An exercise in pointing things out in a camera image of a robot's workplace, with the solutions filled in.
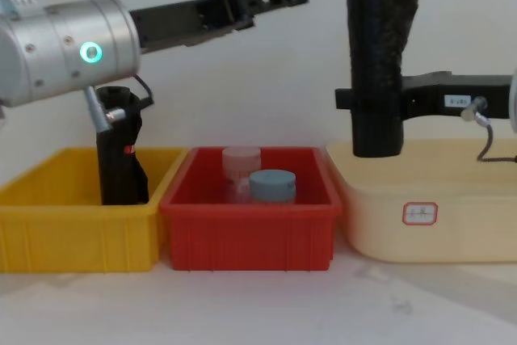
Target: label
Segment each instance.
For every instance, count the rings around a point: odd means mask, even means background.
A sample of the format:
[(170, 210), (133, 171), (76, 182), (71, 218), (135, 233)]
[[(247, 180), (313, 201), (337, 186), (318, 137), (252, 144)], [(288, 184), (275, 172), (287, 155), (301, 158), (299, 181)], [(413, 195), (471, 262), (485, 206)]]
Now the label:
[(434, 202), (408, 202), (404, 205), (402, 222), (406, 225), (433, 225), (438, 217)]
[(465, 108), (468, 107), (472, 97), (469, 95), (445, 95), (445, 107), (447, 108)]

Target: white wall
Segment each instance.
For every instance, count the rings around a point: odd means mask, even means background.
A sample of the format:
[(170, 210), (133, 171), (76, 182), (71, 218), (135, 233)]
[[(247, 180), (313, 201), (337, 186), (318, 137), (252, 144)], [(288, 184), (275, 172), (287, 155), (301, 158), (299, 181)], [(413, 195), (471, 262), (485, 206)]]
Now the white wall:
[[(183, 0), (122, 1), (135, 9)], [(516, 0), (420, 0), (404, 73), (510, 74), (516, 21)], [(310, 0), (261, 15), (256, 24), (198, 47), (144, 56), (141, 75), (157, 104), (143, 114), (139, 145), (323, 145), (350, 137), (349, 113), (334, 109), (334, 88), (350, 83), (346, 0)], [(0, 182), (61, 147), (95, 144), (80, 92), (6, 114)], [(458, 118), (406, 123), (406, 137), (424, 131), (485, 136)], [(511, 136), (507, 122), (496, 124), (496, 136)]]

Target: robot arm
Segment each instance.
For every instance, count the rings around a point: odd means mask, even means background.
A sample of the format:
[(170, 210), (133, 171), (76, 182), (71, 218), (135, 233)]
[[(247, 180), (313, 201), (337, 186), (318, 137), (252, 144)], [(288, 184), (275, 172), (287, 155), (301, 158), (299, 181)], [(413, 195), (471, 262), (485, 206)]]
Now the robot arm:
[(105, 111), (93, 86), (134, 76), (142, 53), (192, 46), (254, 26), (254, 17), (308, 0), (195, 0), (128, 11), (119, 0), (41, 6), (0, 0), (0, 106), (84, 90), (97, 132), (139, 107)]

